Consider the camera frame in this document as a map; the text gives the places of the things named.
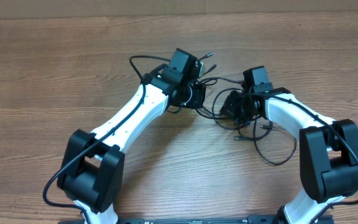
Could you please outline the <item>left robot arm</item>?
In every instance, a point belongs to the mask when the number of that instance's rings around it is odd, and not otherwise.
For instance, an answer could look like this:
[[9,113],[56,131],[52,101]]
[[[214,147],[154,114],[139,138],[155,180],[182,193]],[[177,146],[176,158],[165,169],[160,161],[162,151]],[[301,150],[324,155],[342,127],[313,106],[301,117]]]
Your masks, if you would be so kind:
[[122,186],[125,156],[140,133],[170,106],[199,109],[205,86],[200,58],[176,49],[170,59],[141,74],[135,95],[111,119],[87,133],[69,138],[54,179],[79,209],[80,223],[117,223],[114,204]]

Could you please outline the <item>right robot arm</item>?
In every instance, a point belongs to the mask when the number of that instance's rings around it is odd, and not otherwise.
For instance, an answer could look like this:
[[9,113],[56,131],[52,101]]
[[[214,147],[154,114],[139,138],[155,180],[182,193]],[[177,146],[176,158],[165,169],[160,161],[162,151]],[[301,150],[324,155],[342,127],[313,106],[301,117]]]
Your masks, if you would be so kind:
[[231,91],[221,114],[240,123],[264,118],[288,131],[299,142],[303,186],[276,215],[249,216],[248,223],[333,223],[328,209],[358,204],[357,125],[323,116],[286,88],[274,88],[263,66],[243,76],[243,89]]

